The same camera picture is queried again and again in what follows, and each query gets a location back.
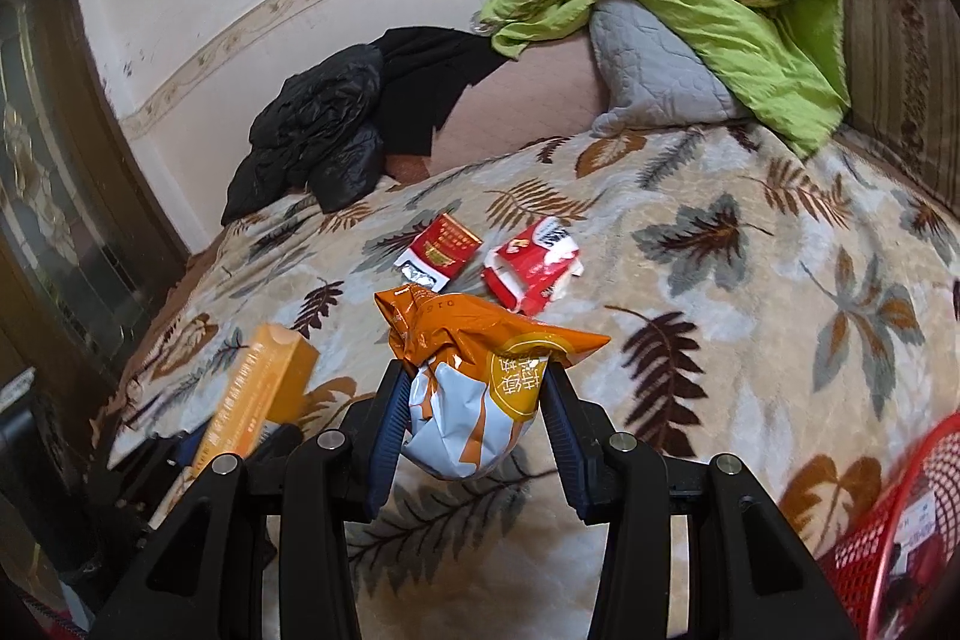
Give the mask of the orange box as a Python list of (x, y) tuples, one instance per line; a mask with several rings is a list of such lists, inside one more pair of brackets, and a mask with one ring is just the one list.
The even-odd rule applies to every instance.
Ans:
[(199, 477), (225, 453), (251, 455), (265, 425), (295, 422), (318, 357), (319, 351), (299, 331), (275, 323), (257, 326), (206, 426), (190, 476)]

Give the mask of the orange white snack bag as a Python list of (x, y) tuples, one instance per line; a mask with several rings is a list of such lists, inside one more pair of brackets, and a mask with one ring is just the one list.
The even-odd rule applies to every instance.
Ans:
[(547, 367), (568, 369), (608, 343), (416, 284), (377, 292), (374, 303), (394, 356), (413, 370), (402, 452), (446, 481), (485, 476), (505, 461), (535, 419)]

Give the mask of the torn red white carton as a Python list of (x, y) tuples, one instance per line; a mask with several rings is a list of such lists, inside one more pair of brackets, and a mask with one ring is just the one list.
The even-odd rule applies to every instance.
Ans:
[(535, 317), (584, 273), (579, 245), (556, 216), (531, 224), (483, 260), (483, 281), (513, 314)]

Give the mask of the red cigarette pack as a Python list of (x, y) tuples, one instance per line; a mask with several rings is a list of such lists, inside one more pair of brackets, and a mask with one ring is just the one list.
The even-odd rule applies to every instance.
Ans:
[(394, 266), (409, 283), (441, 292), (460, 275), (482, 239), (449, 213), (441, 213), (421, 230)]

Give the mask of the red plastic basket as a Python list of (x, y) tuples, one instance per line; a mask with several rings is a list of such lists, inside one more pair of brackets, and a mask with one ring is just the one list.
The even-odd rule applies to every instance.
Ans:
[(951, 414), (818, 563), (859, 637), (900, 638), (957, 551), (958, 416)]

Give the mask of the wooden glass door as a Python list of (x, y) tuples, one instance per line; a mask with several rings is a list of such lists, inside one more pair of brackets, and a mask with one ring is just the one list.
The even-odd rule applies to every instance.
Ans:
[(99, 85), (80, 0), (2, 0), (3, 360), (86, 424), (184, 265)]

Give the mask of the leaf pattern blanket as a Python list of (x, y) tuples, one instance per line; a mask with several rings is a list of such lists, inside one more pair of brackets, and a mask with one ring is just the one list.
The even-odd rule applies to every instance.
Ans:
[(578, 392), (666, 455), (739, 455), (811, 551), (957, 409), (957, 223), (849, 146), (799, 159), (739, 125), (553, 136), (334, 214), (281, 198), (197, 263), (94, 434), (122, 458), (202, 424), (264, 323), (317, 349), (302, 424), (335, 424), (391, 360), (377, 292), (441, 214), (487, 247), (558, 218), (584, 269), (544, 320), (607, 336)]

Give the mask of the black puffer jacket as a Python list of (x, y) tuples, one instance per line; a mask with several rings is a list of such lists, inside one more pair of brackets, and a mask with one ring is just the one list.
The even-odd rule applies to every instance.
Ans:
[(381, 89), (382, 53), (356, 44), (286, 78), (249, 130), (251, 151), (226, 191), (221, 222), (247, 218), (291, 190), (309, 190), (324, 213), (370, 195), (384, 143), (368, 110)]

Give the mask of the black cloth garment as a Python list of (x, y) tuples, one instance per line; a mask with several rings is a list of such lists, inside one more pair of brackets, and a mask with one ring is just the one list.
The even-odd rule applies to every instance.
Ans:
[(368, 117), (386, 154), (429, 158), (462, 92), (508, 61), (488, 37), (436, 26), (389, 29), (373, 46), (382, 55), (381, 89)]

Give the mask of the grey quilted pillow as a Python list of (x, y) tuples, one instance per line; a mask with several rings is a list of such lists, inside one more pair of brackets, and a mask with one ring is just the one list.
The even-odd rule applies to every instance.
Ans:
[(714, 125), (750, 120), (750, 112), (685, 42), (636, 0), (597, 0), (589, 19), (608, 107), (590, 131)]

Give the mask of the striped sofa cushion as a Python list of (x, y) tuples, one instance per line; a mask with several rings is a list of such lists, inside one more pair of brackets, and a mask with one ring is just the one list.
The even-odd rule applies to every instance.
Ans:
[(950, 0), (843, 0), (856, 145), (958, 209), (958, 13)]

